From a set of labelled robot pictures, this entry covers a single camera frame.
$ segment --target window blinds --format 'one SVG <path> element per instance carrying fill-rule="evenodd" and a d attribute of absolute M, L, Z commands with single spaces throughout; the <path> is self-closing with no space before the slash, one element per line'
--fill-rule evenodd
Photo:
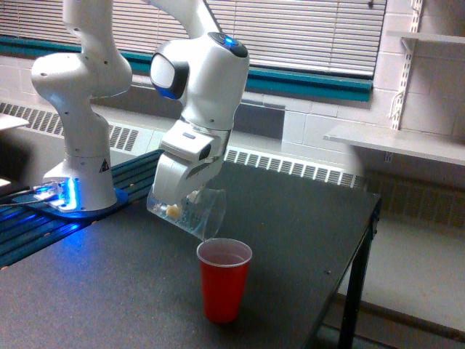
<path fill-rule="evenodd" d="M 222 29 L 248 47 L 252 65 L 373 75 L 387 0 L 207 2 Z M 0 0 L 0 35 L 77 44 L 61 9 L 61 0 Z M 135 52 L 187 37 L 173 17 L 140 0 L 115 0 L 113 27 L 118 47 Z"/>

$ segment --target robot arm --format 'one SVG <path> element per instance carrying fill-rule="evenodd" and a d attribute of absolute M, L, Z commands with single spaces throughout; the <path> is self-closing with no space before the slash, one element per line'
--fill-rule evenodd
<path fill-rule="evenodd" d="M 44 182 L 69 183 L 73 200 L 49 202 L 63 212 L 116 203 L 108 123 L 90 105 L 93 97 L 117 95 L 131 86 L 131 67 L 113 40 L 112 8 L 113 0 L 63 0 L 63 22 L 81 40 L 82 52 L 41 57 L 32 67 L 34 87 L 57 109 L 65 130 L 65 160 L 44 176 Z"/>
<path fill-rule="evenodd" d="M 191 39 L 221 31 L 208 5 L 201 0 L 143 0 L 176 18 Z"/>
<path fill-rule="evenodd" d="M 150 78 L 166 98 L 184 108 L 162 139 L 149 202 L 179 203 L 215 177 L 222 166 L 248 74 L 248 52 L 224 35 L 204 0 L 145 0 L 173 15 L 188 40 L 162 45 L 153 56 Z"/>

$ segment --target teal window frame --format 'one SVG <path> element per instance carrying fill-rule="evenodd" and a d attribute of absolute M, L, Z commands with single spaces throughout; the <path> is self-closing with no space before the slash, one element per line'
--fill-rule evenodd
<path fill-rule="evenodd" d="M 0 54 L 3 55 L 40 57 L 56 52 L 80 51 L 80 46 L 72 44 L 0 36 Z M 149 72 L 152 55 L 128 51 L 121 53 L 129 61 L 133 71 Z M 368 102 L 373 89 L 373 81 L 251 67 L 248 72 L 246 88 L 270 95 L 315 96 Z"/>

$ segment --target red solo cup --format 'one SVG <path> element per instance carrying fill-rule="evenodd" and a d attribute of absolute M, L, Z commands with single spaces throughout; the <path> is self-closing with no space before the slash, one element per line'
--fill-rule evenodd
<path fill-rule="evenodd" d="M 205 316 L 218 324 L 233 321 L 239 313 L 251 248 L 231 238 L 212 238 L 198 245 L 197 257 Z"/>

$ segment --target clear plastic cup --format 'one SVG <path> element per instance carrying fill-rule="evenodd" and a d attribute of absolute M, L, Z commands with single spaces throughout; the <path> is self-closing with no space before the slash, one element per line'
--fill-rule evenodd
<path fill-rule="evenodd" d="M 246 285 L 251 248 L 231 238 L 213 238 L 198 246 L 197 257 L 205 316 L 217 324 L 235 320 Z"/>
<path fill-rule="evenodd" d="M 147 209 L 168 222 L 205 241 L 217 235 L 226 212 L 226 191 L 194 190 L 178 204 L 159 201 L 150 191 Z"/>

